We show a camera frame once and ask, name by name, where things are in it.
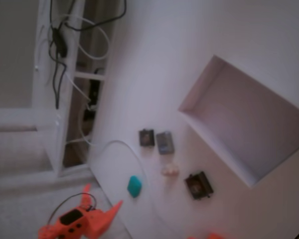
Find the white wire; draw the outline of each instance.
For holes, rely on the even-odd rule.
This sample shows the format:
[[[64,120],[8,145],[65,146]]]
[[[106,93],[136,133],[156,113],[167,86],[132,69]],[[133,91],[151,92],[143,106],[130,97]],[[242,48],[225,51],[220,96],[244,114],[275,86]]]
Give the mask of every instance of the white wire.
[[[71,77],[68,75],[68,73],[65,73],[66,77],[68,78],[69,82],[71,82],[71,84],[73,85],[73,87],[75,89],[77,89],[78,92],[81,93],[81,95],[86,98],[89,102],[91,101],[91,99],[71,80]]]
[[[76,15],[72,15],[72,14],[63,14],[63,15],[60,15],[60,16],[56,17],[50,23],[50,27],[49,27],[49,30],[48,30],[48,39],[49,39],[49,34],[50,34],[50,31],[51,31],[51,28],[53,27],[53,23],[55,23],[57,20],[59,20],[61,18],[67,17],[67,16],[68,17],[74,17],[74,18],[80,19],[80,20],[85,21],[85,22],[87,22],[87,23],[89,23],[91,25],[95,24],[94,22],[92,22],[92,21],[90,21],[90,20],[88,20],[86,18],[83,18],[81,16],[76,16]],[[107,51],[106,51],[106,53],[103,56],[92,56],[89,53],[87,53],[84,50],[84,48],[80,45],[80,43],[77,41],[76,36],[74,35],[73,31],[71,31],[71,32],[72,32],[73,39],[74,39],[75,43],[78,45],[79,49],[84,53],[84,55],[86,55],[87,57],[91,58],[92,60],[103,60],[103,59],[107,58],[108,55],[109,55],[109,52],[110,52],[110,39],[107,36],[106,32],[102,28],[100,28],[100,27],[97,27],[97,28],[104,35],[104,38],[105,38],[107,46],[108,46]]]
[[[83,131],[82,131],[81,118],[82,118],[82,112],[83,112],[83,110],[84,110],[84,106],[85,106],[85,104],[82,105],[82,107],[81,107],[81,109],[80,109],[80,111],[79,111],[79,118],[78,118],[78,127],[79,127],[79,131],[80,131],[80,134],[81,134],[82,138],[81,138],[81,139],[77,139],[77,140],[84,140],[87,144],[89,144],[89,145],[92,146],[92,147],[93,147],[93,146],[97,146],[96,144],[91,143],[91,142],[88,140],[88,138],[84,135],[84,133],[83,133]],[[130,149],[130,151],[132,152],[132,154],[134,155],[134,157],[137,159],[137,161],[138,161],[138,163],[139,163],[139,166],[140,166],[140,168],[141,168],[142,174],[143,174],[144,177],[145,177],[145,181],[146,181],[147,184],[148,184],[148,188],[149,188],[149,196],[150,196],[150,202],[151,202],[151,205],[152,205],[152,207],[153,207],[153,209],[154,209],[154,211],[155,211],[155,214],[157,215],[157,217],[159,218],[159,220],[160,220],[161,222],[163,222],[163,224],[164,224],[164,225],[165,225],[171,232],[173,232],[178,238],[182,238],[182,237],[180,236],[180,234],[177,233],[176,230],[175,230],[174,228],[172,228],[172,227],[165,221],[165,219],[159,214],[159,212],[158,212],[158,210],[157,210],[157,208],[156,208],[156,206],[155,206],[155,204],[154,204],[154,199],[153,199],[153,197],[152,197],[152,193],[151,193],[151,188],[152,188],[152,187],[151,187],[151,183],[150,183],[148,174],[147,174],[147,172],[145,171],[145,167],[143,166],[143,164],[142,164],[140,158],[137,156],[137,154],[136,154],[135,151],[132,149],[132,147],[129,146],[129,144],[127,144],[127,143],[124,142],[123,140],[119,140],[119,139],[113,139],[113,140],[110,140],[110,141],[108,141],[108,142],[104,145],[104,147],[102,148],[102,150],[100,151],[100,153],[96,155],[96,158],[98,158],[99,156],[101,156],[101,155],[103,154],[103,152],[105,151],[105,149],[106,149],[108,146],[110,146],[111,144],[113,144],[113,143],[120,143],[120,144],[123,144],[123,145],[125,145],[127,148]]]
[[[69,17],[76,17],[76,18],[78,18],[78,19],[80,19],[80,20],[83,20],[83,21],[85,21],[85,22],[87,22],[87,23],[90,23],[90,24],[94,24],[92,21],[90,21],[90,20],[88,20],[88,19],[85,19],[85,18],[83,18],[83,17],[80,17],[80,16],[76,16],[76,15],[71,15],[71,14],[64,14],[64,15],[62,15],[62,16],[59,16],[59,17],[57,17],[57,19],[54,19],[53,21],[52,21],[52,23],[54,22],[54,21],[56,21],[56,20],[58,20],[58,19],[60,19],[60,18],[62,18],[62,17],[65,17],[65,16],[69,16]],[[106,42],[107,42],[107,44],[108,44],[108,50],[107,50],[107,52],[106,52],[106,54],[104,55],[104,56],[102,56],[102,57],[95,57],[95,56],[92,56],[92,55],[90,55],[90,54],[88,54],[84,49],[83,49],[83,47],[76,41],[76,37],[74,36],[74,40],[76,41],[76,43],[77,43],[77,45],[78,45],[78,47],[80,48],[80,50],[86,55],[86,56],[88,56],[89,58],[91,58],[91,59],[93,59],[93,60],[102,60],[102,59],[105,59],[106,57],[107,57],[107,55],[108,55],[108,53],[109,53],[109,49],[110,49],[110,40],[109,40],[109,38],[108,38],[108,36],[107,36],[107,34],[104,32],[104,30],[103,29],[101,29],[100,27],[98,27],[98,29],[103,33],[103,35],[104,35],[104,37],[105,37],[105,39],[106,39]],[[81,91],[81,89],[70,79],[70,77],[68,76],[68,74],[66,73],[66,76],[67,76],[67,78],[68,78],[68,80],[71,82],[71,84],[84,96],[84,98],[86,98],[87,100],[89,100],[90,101],[90,98],[88,97],[88,96],[86,96],[85,94],[84,94],[84,92],[83,91]],[[84,110],[84,106],[85,106],[86,104],[83,104],[82,105],[82,107],[81,107],[81,109],[80,109],[80,111],[79,111],[79,117],[78,117],[78,128],[79,128],[79,131],[80,131],[80,134],[81,134],[81,136],[82,136],[82,138],[80,138],[80,139],[75,139],[75,140],[71,140],[71,141],[69,141],[69,142],[67,142],[67,144],[68,143],[74,143],[74,142],[82,142],[82,141],[85,141],[87,144],[89,144],[90,146],[96,146],[96,144],[93,144],[93,143],[91,143],[90,141],[89,141],[89,139],[84,135],[84,133],[83,133],[83,130],[82,130],[82,123],[81,123],[81,116],[82,116],[82,112],[83,112],[83,110]],[[105,149],[108,147],[108,146],[110,146],[111,144],[113,144],[113,143],[120,143],[120,144],[123,144],[123,145],[125,145],[131,152],[132,152],[132,154],[134,155],[134,157],[137,159],[137,161],[138,161],[138,163],[139,163],[139,165],[140,165],[140,168],[141,168],[141,171],[142,171],[142,173],[143,173],[143,175],[144,175],[144,177],[145,177],[145,180],[146,180],[146,182],[147,182],[147,184],[148,184],[148,188],[149,188],[149,196],[150,196],[150,202],[151,202],[151,205],[152,205],[152,207],[153,207],[153,209],[154,209],[154,211],[155,211],[155,214],[156,214],[156,216],[158,217],[158,219],[171,231],[171,232],[173,232],[178,238],[182,238],[180,235],[179,235],[179,233],[177,233],[176,232],[176,230],[174,229],[174,228],[172,228],[165,220],[164,220],[164,218],[159,214],[159,212],[158,212],[158,210],[157,210],[157,208],[156,208],[156,206],[155,206],[155,204],[154,204],[154,201],[153,201],[153,197],[152,197],[152,193],[151,193],[151,183],[150,183],[150,181],[149,181],[149,177],[148,177],[148,174],[146,173],[146,171],[145,171],[145,168],[143,167],[143,164],[142,164],[142,162],[141,162],[141,160],[140,160],[140,158],[137,156],[137,154],[135,153],[135,151],[132,149],[132,147],[130,147],[126,142],[124,142],[124,141],[122,141],[122,140],[119,140],[119,139],[114,139],[114,140],[110,140],[109,142],[107,142],[106,144],[105,144],[105,146],[102,148],[102,150],[101,150],[101,152],[96,156],[96,157],[99,157],[100,155],[102,155],[103,154],[103,152],[105,151]]]

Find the power adapter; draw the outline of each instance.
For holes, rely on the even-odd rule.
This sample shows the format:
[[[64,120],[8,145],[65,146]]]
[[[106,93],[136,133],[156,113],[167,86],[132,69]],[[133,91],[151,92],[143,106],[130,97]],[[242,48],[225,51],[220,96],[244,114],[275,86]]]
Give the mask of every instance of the power adapter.
[[[61,35],[59,29],[54,27],[52,28],[52,37],[56,46],[57,53],[60,54],[62,58],[66,57],[68,53],[68,48],[66,46],[65,40]]]

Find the black cable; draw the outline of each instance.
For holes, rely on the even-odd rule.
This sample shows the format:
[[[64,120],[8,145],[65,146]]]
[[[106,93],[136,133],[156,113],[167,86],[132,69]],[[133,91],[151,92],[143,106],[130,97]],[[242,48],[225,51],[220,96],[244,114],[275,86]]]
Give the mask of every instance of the black cable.
[[[107,20],[104,20],[104,21],[100,21],[100,22],[97,22],[93,25],[86,26],[86,27],[83,27],[83,28],[75,28],[75,27],[70,26],[68,23],[65,23],[65,26],[72,29],[72,30],[75,30],[75,31],[89,30],[89,29],[92,29],[94,27],[97,27],[97,26],[100,26],[100,25],[103,25],[103,24],[106,24],[106,23],[109,23],[109,22],[112,22],[112,21],[116,21],[116,20],[122,18],[126,14],[126,10],[127,10],[127,0],[124,0],[124,10],[119,16],[116,16],[116,17],[113,17],[113,18],[110,18],[110,19],[107,19]]]
[[[62,83],[62,80],[63,80],[64,73],[65,73],[65,71],[67,69],[67,65],[58,60],[58,54],[57,54],[57,52],[56,52],[56,59],[53,58],[53,56],[51,55],[51,46],[52,46],[52,44],[53,44],[53,41],[50,43],[49,56],[52,59],[52,61],[54,61],[56,63],[56,66],[58,64],[60,64],[64,68],[63,71],[62,71],[61,77],[60,77],[60,81],[59,81],[59,85],[58,85],[58,90],[55,89],[55,77],[56,77],[56,73],[57,73],[57,67],[55,67],[54,74],[53,74],[53,80],[52,80],[52,87],[53,87],[54,96],[55,96],[55,107],[58,110],[59,109],[59,101],[60,101],[61,83]]]
[[[74,2],[75,0],[72,0],[71,2],[71,5],[70,5],[70,8],[68,10],[68,14],[72,11],[72,8],[73,8],[73,5],[74,5]],[[50,13],[49,13],[49,17],[50,17],[50,28],[51,30],[53,31],[53,26],[52,26],[52,5],[53,5],[53,0],[50,0]],[[64,21],[61,21],[58,28],[57,28],[57,31],[60,31]],[[58,59],[58,49],[56,48],[55,50],[55,59],[52,57],[51,55],[51,47],[54,43],[54,38],[52,36],[52,41],[49,45],[49,57],[51,58],[52,61],[55,62],[55,69],[54,69],[54,74],[53,74],[53,79],[52,79],[52,87],[53,87],[53,92],[54,92],[54,97],[55,97],[55,108],[58,110],[59,109],[59,102],[60,102],[60,91],[61,91],[61,85],[62,85],[62,81],[63,81],[63,76],[64,76],[64,73],[67,69],[67,65],[64,64],[63,62],[59,61]],[[56,80],[56,74],[57,74],[57,71],[58,71],[58,67],[59,67],[59,64],[63,66],[63,71],[61,73],[61,77],[60,77],[60,80],[59,80],[59,84],[58,84],[58,88],[56,90],[56,87],[55,87],[55,80]]]
[[[78,194],[75,194],[75,195],[72,195],[72,196],[68,197],[68,198],[65,199],[62,203],[60,203],[59,206],[56,207],[56,209],[54,209],[54,211],[52,212],[52,214],[51,214],[51,216],[50,216],[50,218],[49,218],[49,220],[48,220],[47,225],[50,225],[50,222],[51,222],[51,220],[52,220],[54,214],[59,210],[59,208],[60,208],[64,203],[66,203],[66,202],[67,202],[68,200],[70,200],[71,198],[74,198],[74,197],[76,197],[76,196],[83,195],[83,194],[85,194],[85,195],[89,195],[91,198],[93,198],[93,200],[94,200],[94,206],[93,206],[92,209],[95,209],[95,208],[96,208],[96,204],[97,204],[97,202],[96,202],[96,198],[95,198],[92,194],[90,194],[90,193],[78,193]]]
[[[57,50],[55,50],[55,56],[56,56],[56,61],[55,61],[55,68],[54,68],[53,78],[52,78],[52,88],[53,88],[54,98],[55,98],[55,107],[58,109],[58,107],[57,107],[57,105],[58,105],[58,103],[57,103],[58,93],[55,89],[55,78],[56,78],[56,73],[57,73],[58,68],[59,68],[59,62],[57,61],[58,60]]]
[[[52,23],[52,0],[50,1],[50,24]]]

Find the small white object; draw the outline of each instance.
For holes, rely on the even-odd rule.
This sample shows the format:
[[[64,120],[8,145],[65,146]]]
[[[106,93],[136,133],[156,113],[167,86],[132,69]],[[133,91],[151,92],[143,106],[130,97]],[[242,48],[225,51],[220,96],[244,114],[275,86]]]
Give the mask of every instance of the small white object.
[[[174,163],[167,164],[160,172],[163,176],[171,177],[179,174],[179,168]]]

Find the gray carpet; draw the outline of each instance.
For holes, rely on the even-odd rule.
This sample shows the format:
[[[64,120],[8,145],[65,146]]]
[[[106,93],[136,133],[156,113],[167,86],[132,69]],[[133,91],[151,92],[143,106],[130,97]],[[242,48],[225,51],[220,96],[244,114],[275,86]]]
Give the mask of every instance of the gray carpet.
[[[92,183],[97,207],[111,205],[89,170],[56,178],[37,132],[0,132],[0,239],[34,239],[52,211],[67,197]],[[57,216],[79,204],[73,198]],[[119,217],[102,239],[130,239]]]

